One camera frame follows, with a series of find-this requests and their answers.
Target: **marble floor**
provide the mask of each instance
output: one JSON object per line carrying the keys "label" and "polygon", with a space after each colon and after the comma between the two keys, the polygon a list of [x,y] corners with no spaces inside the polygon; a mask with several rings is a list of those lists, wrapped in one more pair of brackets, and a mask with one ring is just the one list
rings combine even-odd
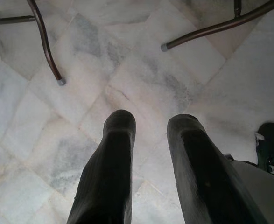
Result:
{"label": "marble floor", "polygon": [[[274,11],[244,26],[160,45],[233,16],[225,0],[39,0],[53,56],[35,22],[0,26],[0,224],[64,224],[105,119],[136,118],[133,224],[183,224],[166,138],[179,113],[199,118],[223,153],[256,162],[254,131],[274,121]],[[250,0],[244,10],[262,1]],[[0,0],[0,17],[26,15]]]}

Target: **chair leg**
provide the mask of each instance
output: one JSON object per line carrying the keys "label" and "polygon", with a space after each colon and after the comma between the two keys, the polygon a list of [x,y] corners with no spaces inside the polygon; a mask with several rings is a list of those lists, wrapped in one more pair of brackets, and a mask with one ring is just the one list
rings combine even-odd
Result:
{"label": "chair leg", "polygon": [[58,68],[55,65],[51,50],[49,48],[49,40],[48,40],[47,30],[45,28],[45,25],[44,25],[44,22],[43,22],[43,19],[42,19],[42,15],[41,15],[38,7],[37,7],[37,4],[36,4],[35,0],[27,0],[27,2],[28,2],[29,6],[30,6],[30,8],[33,12],[33,15],[36,18],[36,22],[37,22],[39,32],[40,32],[40,37],[42,39],[43,51],[44,51],[45,57],[48,61],[48,64],[49,64],[49,66],[50,66],[50,68],[51,68],[58,84],[60,86],[65,85],[66,81],[60,75],[60,72],[59,72]]}

